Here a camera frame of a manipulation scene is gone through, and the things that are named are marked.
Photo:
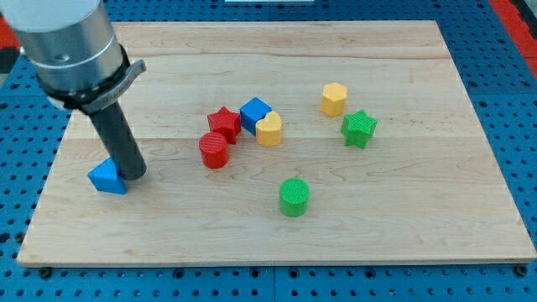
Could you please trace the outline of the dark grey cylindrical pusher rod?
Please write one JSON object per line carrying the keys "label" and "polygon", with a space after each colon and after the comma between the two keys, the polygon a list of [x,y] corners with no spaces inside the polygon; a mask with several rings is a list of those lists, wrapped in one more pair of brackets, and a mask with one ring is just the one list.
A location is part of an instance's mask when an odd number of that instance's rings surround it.
{"label": "dark grey cylindrical pusher rod", "polygon": [[144,176],[147,165],[120,105],[115,102],[90,115],[90,119],[119,175],[124,180]]}

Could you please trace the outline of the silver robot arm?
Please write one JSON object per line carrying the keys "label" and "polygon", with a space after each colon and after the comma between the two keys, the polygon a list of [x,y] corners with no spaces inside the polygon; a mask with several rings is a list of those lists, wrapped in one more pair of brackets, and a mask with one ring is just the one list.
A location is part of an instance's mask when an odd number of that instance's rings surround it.
{"label": "silver robot arm", "polygon": [[87,115],[125,180],[147,166],[118,103],[146,70],[119,43],[102,0],[5,0],[1,13],[50,102]]}

